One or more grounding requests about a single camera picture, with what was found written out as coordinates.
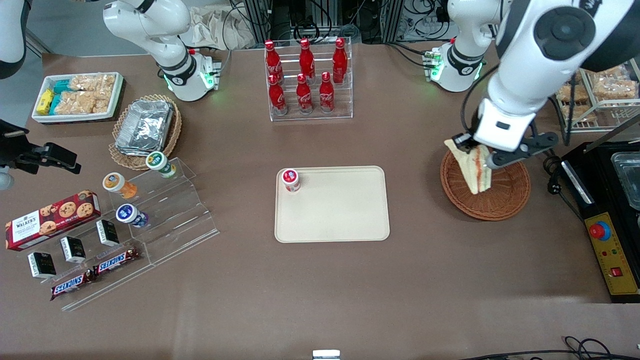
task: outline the foil container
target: foil container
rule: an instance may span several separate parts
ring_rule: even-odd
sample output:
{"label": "foil container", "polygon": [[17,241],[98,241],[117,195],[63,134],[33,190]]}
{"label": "foil container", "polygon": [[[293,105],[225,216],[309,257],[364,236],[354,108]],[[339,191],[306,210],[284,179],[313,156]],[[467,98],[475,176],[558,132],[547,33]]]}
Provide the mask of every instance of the foil container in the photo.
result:
{"label": "foil container", "polygon": [[134,101],[122,122],[116,149],[131,156],[162,151],[172,117],[173,105],[166,101]]}

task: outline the acrylic bottle rack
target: acrylic bottle rack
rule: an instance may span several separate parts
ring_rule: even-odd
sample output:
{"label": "acrylic bottle rack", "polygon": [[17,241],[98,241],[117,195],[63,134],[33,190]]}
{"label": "acrylic bottle rack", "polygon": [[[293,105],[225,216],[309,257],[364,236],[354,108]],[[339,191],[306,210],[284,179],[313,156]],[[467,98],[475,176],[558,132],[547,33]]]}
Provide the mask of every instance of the acrylic bottle rack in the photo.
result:
{"label": "acrylic bottle rack", "polygon": [[[136,196],[131,199],[125,200],[119,194],[110,193],[113,209],[105,210],[99,219],[115,224],[119,245],[108,247],[101,244],[95,225],[99,219],[96,219],[19,253],[24,258],[25,266],[28,266],[27,256],[32,252],[47,252],[53,258],[58,274],[42,281],[43,301],[51,296],[52,286],[72,279],[135,246],[140,253],[139,259],[105,272],[95,282],[53,300],[61,305],[63,311],[73,311],[220,233],[191,182],[194,173],[178,158],[172,159],[171,164],[176,166],[177,171],[169,179],[151,170],[130,179],[129,182],[138,187]],[[148,214],[145,227],[136,228],[115,219],[115,209],[126,202]],[[86,253],[84,262],[75,264],[65,261],[60,245],[60,238],[64,236],[82,240]]]}
{"label": "acrylic bottle rack", "polygon": [[283,120],[319,120],[319,119],[340,119],[353,117],[353,52],[351,50],[351,38],[344,38],[344,50],[347,52],[347,74],[344,76],[342,84],[333,84],[335,99],[335,109],[331,113],[323,113],[320,110],[320,78],[324,71],[333,74],[333,52],[335,50],[335,39],[322,40],[310,46],[316,61],[316,82],[309,85],[311,88],[311,100],[314,103],[312,113],[302,114],[298,108],[298,74],[300,73],[300,45],[295,40],[274,40],[276,51],[280,55],[282,62],[282,72],[284,73],[285,102],[287,103],[287,113],[285,115],[274,115],[273,105],[269,101],[269,83],[266,63],[264,64],[265,82],[267,84],[267,103],[269,106],[269,117],[271,121]]}

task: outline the control panel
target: control panel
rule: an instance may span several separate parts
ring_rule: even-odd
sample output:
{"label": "control panel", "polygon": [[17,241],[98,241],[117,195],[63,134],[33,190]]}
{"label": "control panel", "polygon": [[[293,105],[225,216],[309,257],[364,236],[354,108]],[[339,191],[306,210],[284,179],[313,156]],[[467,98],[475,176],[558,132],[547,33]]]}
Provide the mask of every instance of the control panel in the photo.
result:
{"label": "control panel", "polygon": [[596,252],[602,275],[611,295],[640,293],[625,253],[613,228],[609,213],[585,219],[593,250]]}

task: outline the jar lid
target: jar lid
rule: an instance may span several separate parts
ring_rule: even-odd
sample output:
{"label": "jar lid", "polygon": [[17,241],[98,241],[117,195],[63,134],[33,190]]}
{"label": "jar lid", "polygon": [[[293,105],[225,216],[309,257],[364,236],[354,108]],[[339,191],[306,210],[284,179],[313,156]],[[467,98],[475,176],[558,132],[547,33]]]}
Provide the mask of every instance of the jar lid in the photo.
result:
{"label": "jar lid", "polygon": [[288,168],[282,172],[282,181],[286,185],[295,184],[298,182],[298,172],[293,170],[292,168]]}
{"label": "jar lid", "polygon": [[102,187],[108,192],[118,192],[124,186],[124,176],[118,172],[112,172],[107,174],[102,180]]}
{"label": "jar lid", "polygon": [[116,218],[125,224],[132,222],[138,216],[138,209],[131,204],[122,204],[116,211]]}
{"label": "jar lid", "polygon": [[159,151],[154,151],[151,154],[147,155],[147,166],[151,170],[161,170],[166,166],[168,160],[166,156]]}

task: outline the small jar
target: small jar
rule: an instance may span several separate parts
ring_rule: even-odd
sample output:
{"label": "small jar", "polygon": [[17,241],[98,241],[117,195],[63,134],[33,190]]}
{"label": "small jar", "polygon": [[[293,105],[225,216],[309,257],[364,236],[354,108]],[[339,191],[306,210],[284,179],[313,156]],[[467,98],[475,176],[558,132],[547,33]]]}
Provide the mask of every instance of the small jar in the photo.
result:
{"label": "small jar", "polygon": [[162,177],[169,178],[175,175],[175,165],[171,164],[166,155],[160,151],[149,154],[146,163],[151,170],[159,172]]}
{"label": "small jar", "polygon": [[118,172],[107,174],[102,180],[102,187],[108,192],[120,193],[124,199],[130,199],[138,192],[138,187],[126,181]]}
{"label": "small jar", "polygon": [[288,168],[282,172],[282,182],[284,187],[290,192],[297,192],[300,189],[300,177],[298,172]]}
{"label": "small jar", "polygon": [[122,204],[116,211],[118,221],[133,227],[143,227],[149,222],[149,216],[131,204]]}

